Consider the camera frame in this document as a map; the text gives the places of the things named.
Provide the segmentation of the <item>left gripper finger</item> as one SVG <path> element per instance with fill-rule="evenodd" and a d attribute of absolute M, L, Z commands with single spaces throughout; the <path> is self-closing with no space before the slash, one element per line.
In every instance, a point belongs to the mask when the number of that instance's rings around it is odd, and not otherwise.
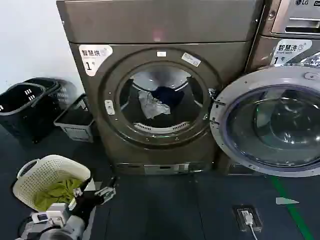
<path fill-rule="evenodd" d="M 82 183 L 79 185 L 79 187 L 74 188 L 74 189 L 73 189 L 73 196 L 74 196 L 75 198 L 78 198 L 78 197 L 82 196 L 83 193 L 84 193 L 84 191 L 85 191 L 85 189 L 86 189 L 86 187 L 87 187 L 88 184 L 91 182 L 91 180 L 92 180 L 91 178 L 88 178 L 88 179 L 86 179 L 84 182 L 82 182 Z"/>
<path fill-rule="evenodd" d="M 106 187 L 97 191 L 94 195 L 101 201 L 109 201 L 116 194 L 117 177 L 112 176 Z"/>

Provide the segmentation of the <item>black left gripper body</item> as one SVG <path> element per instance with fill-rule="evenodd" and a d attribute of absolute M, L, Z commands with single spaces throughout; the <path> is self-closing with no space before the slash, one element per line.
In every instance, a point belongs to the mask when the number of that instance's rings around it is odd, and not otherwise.
<path fill-rule="evenodd" d="M 82 195 L 75 197 L 75 207 L 71 211 L 73 216 L 77 216 L 83 221 L 89 221 L 93 208 L 101 205 L 104 198 L 100 195 L 95 195 L 94 191 L 84 191 Z"/>

